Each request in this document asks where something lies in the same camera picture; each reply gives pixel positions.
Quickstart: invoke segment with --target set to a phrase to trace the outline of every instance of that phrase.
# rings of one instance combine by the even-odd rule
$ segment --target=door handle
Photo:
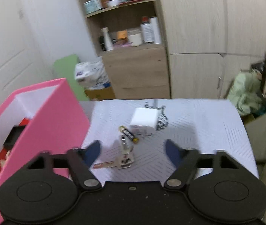
[[[219,89],[219,87],[221,86],[221,80],[222,80],[222,78],[219,77],[219,82],[217,83],[217,89]]]

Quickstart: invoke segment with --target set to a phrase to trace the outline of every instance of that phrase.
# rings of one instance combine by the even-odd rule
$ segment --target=pink tray
[[[0,185],[41,151],[60,154],[80,147],[89,128],[88,118],[66,79],[16,90],[4,101],[0,106],[0,151],[12,127],[23,118],[31,121],[0,173]],[[59,174],[68,176],[65,170]]]

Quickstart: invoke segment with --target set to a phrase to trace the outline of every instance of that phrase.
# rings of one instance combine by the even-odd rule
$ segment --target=white wall
[[[44,61],[77,54],[81,61],[97,57],[77,0],[21,0]]]

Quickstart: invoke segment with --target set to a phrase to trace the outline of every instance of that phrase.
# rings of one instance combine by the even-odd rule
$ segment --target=metal screw
[[[97,186],[99,182],[96,179],[87,179],[84,181],[84,185],[87,187]]]
[[[169,179],[166,184],[171,187],[178,187],[182,184],[182,182],[178,179]]]

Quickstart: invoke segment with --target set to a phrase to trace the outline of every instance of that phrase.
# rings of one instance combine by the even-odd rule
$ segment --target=wardrobe door
[[[224,0],[160,0],[169,54],[225,53]]]
[[[121,51],[115,49],[102,56],[116,99],[170,98],[164,47]]]
[[[241,71],[248,71],[251,68],[251,64],[263,60],[263,57],[226,55],[223,60],[225,64],[225,73],[220,98],[225,98],[227,96],[233,80]]]
[[[228,53],[266,52],[266,0],[227,0]]]
[[[172,98],[217,99],[223,61],[219,54],[170,55]]]

